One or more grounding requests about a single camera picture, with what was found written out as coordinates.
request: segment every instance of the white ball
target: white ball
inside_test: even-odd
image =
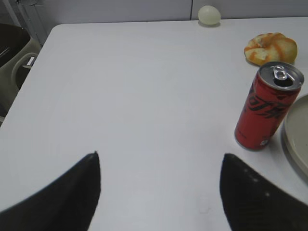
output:
[[[221,20],[221,14],[214,6],[203,6],[200,8],[198,17],[205,25],[214,25]]]

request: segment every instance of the table surface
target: table surface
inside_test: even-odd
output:
[[[307,75],[308,18],[55,27],[0,129],[0,210],[95,150],[102,194],[90,231],[229,231],[225,153],[308,203],[280,130],[260,152],[233,135],[258,69],[243,49],[266,32],[297,42],[295,66]]]

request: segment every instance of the red soda can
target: red soda can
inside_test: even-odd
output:
[[[252,82],[235,128],[235,138],[243,147],[264,148],[295,101],[304,75],[294,66],[268,62]]]

